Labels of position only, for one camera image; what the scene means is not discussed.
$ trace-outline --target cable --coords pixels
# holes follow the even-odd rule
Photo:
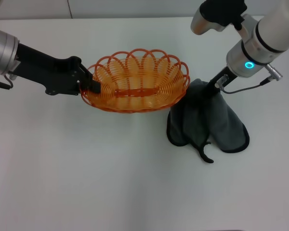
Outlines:
[[[14,84],[12,83],[12,81],[6,75],[4,75],[4,78],[10,83],[11,88],[13,88]]]
[[[69,9],[69,14],[71,15],[71,18],[73,19],[71,7],[69,6],[69,0],[67,0],[67,5],[68,5],[68,9]]]
[[[236,90],[236,91],[231,91],[231,92],[228,92],[228,91],[225,91],[223,87],[220,87],[220,90],[223,92],[223,93],[226,93],[226,94],[234,94],[234,93],[238,93],[238,92],[241,92],[241,91],[244,91],[244,90],[250,90],[250,89],[254,89],[254,88],[258,88],[258,87],[261,87],[269,82],[271,82],[273,80],[272,76],[269,76],[268,78],[266,78],[264,81],[262,81],[259,85],[257,86],[253,86],[253,87],[250,87],[250,88],[244,88],[244,89],[240,89],[240,90]]]
[[[253,86],[253,87],[250,87],[250,88],[244,88],[244,89],[241,89],[241,90],[236,90],[236,91],[231,91],[231,92],[227,92],[225,91],[224,89],[221,89],[221,91],[223,93],[226,93],[226,94],[234,94],[234,93],[238,93],[238,92],[241,92],[241,91],[244,91],[244,90],[250,90],[250,89],[254,89],[254,88],[258,88],[258,87],[261,87],[262,85],[257,85],[257,86]]]

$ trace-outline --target blue led ring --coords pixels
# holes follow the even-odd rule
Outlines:
[[[252,69],[252,68],[254,68],[254,66],[255,66],[255,64],[252,63],[252,62],[246,62],[246,63],[245,63],[245,67],[246,67],[247,69]]]

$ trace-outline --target woven basket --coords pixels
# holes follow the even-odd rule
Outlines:
[[[90,69],[94,71],[93,79],[101,83],[101,93],[84,90],[81,97],[87,104],[109,112],[150,112],[171,107],[185,95],[190,83],[187,65],[161,50],[119,51],[101,58]]]

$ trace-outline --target gray cloth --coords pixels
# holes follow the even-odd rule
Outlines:
[[[176,146],[191,144],[207,163],[214,161],[204,154],[204,146],[211,144],[211,137],[226,153],[245,150],[250,142],[249,134],[234,111],[220,93],[203,101],[199,95],[207,83],[193,81],[186,95],[171,107],[167,121],[167,136]]]

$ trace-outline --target white table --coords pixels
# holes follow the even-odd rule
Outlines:
[[[0,29],[85,66],[116,51],[158,48],[186,62],[192,79],[210,80],[239,36],[232,27],[196,36],[190,22],[27,20],[0,21]],[[273,66],[282,81],[224,96],[250,146],[226,154],[208,145],[211,165],[192,147],[169,143],[168,110],[103,112],[19,77],[12,90],[0,89],[0,231],[289,231],[289,51]],[[227,90],[267,76],[238,78]]]

